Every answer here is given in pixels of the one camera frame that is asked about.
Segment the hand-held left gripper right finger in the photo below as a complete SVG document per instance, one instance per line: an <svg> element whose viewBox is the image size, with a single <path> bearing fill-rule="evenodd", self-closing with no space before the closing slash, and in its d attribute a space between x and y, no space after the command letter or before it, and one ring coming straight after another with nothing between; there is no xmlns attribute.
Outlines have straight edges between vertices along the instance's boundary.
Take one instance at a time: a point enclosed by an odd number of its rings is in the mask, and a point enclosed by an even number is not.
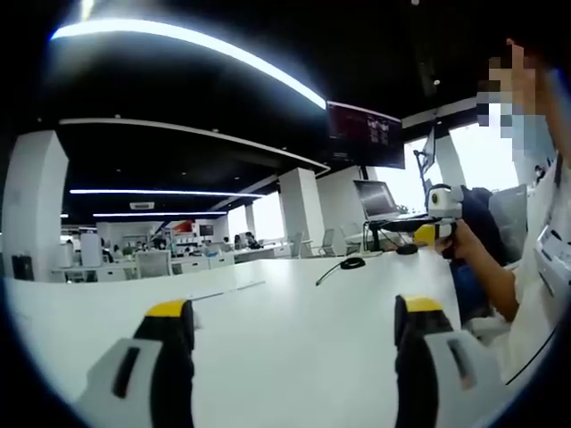
<svg viewBox="0 0 571 428"><path fill-rule="evenodd" d="M395 298L394 344L397 427L485 427L510 401L494 355L435 300Z"/></svg>

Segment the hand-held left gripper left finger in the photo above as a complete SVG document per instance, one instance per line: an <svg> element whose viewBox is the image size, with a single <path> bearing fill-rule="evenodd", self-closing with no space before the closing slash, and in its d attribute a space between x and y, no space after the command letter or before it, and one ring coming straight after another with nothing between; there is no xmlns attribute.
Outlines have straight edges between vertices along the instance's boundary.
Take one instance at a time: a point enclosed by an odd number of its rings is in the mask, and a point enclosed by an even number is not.
<svg viewBox="0 0 571 428"><path fill-rule="evenodd" d="M94 427L192 427L193 351L192 301L157 304L90 368L76 409Z"/></svg>

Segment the person's right hand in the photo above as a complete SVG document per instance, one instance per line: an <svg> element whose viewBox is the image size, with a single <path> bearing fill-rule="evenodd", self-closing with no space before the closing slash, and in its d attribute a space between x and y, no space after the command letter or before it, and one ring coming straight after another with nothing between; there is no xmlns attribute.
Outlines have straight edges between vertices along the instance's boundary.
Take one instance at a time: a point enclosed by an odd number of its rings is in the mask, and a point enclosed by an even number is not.
<svg viewBox="0 0 571 428"><path fill-rule="evenodd" d="M435 241L435 250L447 259L470 260L482 249L482 244L468 224L459 219L453 234Z"/></svg>

